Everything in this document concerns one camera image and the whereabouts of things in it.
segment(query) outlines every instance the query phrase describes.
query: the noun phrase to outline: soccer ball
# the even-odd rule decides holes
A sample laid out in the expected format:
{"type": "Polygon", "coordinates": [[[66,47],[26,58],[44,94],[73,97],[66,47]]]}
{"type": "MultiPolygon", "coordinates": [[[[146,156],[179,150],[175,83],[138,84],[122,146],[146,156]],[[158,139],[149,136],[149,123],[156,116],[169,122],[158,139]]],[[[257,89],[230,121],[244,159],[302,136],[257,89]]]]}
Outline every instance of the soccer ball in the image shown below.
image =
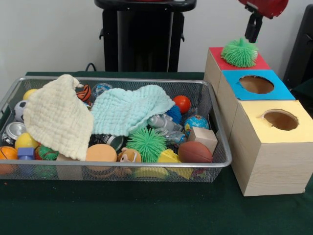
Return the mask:
{"type": "Polygon", "coordinates": [[[24,122],[23,112],[26,107],[26,103],[27,103],[27,100],[22,100],[15,105],[14,112],[15,112],[16,121],[24,122]]]}

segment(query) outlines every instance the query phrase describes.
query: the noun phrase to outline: white wall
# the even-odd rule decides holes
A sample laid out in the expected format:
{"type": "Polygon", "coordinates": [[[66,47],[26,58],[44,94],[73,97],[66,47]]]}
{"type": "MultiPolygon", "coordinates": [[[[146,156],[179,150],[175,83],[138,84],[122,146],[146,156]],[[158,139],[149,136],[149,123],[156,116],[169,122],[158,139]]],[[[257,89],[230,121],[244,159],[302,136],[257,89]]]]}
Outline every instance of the white wall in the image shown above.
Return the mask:
{"type": "MultiPolygon", "coordinates": [[[[310,3],[290,0],[279,18],[264,20],[258,47],[281,78],[310,3]]],[[[242,37],[249,16],[237,0],[198,0],[185,13],[179,71],[204,71],[208,47],[242,37]]],[[[102,10],[93,0],[1,0],[0,98],[27,71],[81,71],[88,62],[103,70],[101,28],[102,10]]]]}

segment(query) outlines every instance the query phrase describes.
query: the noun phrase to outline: washcloth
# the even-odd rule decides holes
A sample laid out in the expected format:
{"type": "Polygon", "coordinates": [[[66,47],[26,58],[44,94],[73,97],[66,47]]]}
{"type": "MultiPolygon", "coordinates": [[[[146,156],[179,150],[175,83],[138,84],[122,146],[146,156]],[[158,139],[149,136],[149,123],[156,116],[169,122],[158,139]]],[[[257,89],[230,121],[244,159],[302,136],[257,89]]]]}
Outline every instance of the washcloth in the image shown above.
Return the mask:
{"type": "Polygon", "coordinates": [[[174,104],[157,85],[148,85],[136,91],[108,90],[96,99],[92,107],[92,133],[128,136],[146,127],[151,116],[165,113],[174,104]]]}
{"type": "Polygon", "coordinates": [[[33,93],[23,113],[27,132],[39,143],[75,160],[86,160],[93,116],[77,97],[82,87],[62,75],[33,93]]]}

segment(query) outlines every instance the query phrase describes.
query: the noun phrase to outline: wire mesh basket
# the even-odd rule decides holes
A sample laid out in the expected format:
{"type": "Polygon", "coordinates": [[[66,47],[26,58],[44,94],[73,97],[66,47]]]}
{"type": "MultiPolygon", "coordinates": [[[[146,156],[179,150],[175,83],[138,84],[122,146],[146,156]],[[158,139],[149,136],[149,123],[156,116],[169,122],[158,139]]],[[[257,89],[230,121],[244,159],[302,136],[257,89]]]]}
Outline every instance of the wire mesh basket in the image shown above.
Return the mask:
{"type": "MultiPolygon", "coordinates": [[[[39,89],[56,77],[25,77],[11,86],[0,103],[0,135],[7,124],[14,121],[14,107],[30,89],[39,89]]],[[[223,167],[230,165],[232,156],[222,126],[220,112],[210,84],[199,80],[151,80],[122,78],[77,78],[84,85],[95,86],[105,82],[114,88],[137,90],[155,84],[174,98],[187,96],[192,104],[183,121],[191,115],[201,115],[216,133],[218,144],[213,153],[213,163],[109,163],[79,161],[23,161],[0,160],[0,179],[29,180],[105,180],[105,181],[167,181],[213,182],[223,167]]]]}

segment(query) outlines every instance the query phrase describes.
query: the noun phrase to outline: box with hole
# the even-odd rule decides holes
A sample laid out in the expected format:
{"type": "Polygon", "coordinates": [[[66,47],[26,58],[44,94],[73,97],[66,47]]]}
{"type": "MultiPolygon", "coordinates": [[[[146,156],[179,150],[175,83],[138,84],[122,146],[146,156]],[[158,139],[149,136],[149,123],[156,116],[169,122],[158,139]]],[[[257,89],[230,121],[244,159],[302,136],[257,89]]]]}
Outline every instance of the box with hole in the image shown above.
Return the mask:
{"type": "Polygon", "coordinates": [[[256,65],[251,68],[238,68],[228,64],[222,57],[221,52],[223,47],[210,47],[207,55],[204,80],[211,83],[215,94],[218,92],[222,71],[235,70],[270,70],[270,67],[263,59],[261,54],[258,54],[256,65]]]}
{"type": "Polygon", "coordinates": [[[313,172],[313,120],[299,101],[240,101],[229,144],[244,196],[304,192],[313,172]]]}
{"type": "Polygon", "coordinates": [[[295,100],[272,70],[225,70],[217,92],[229,138],[239,100],[295,100]]]}

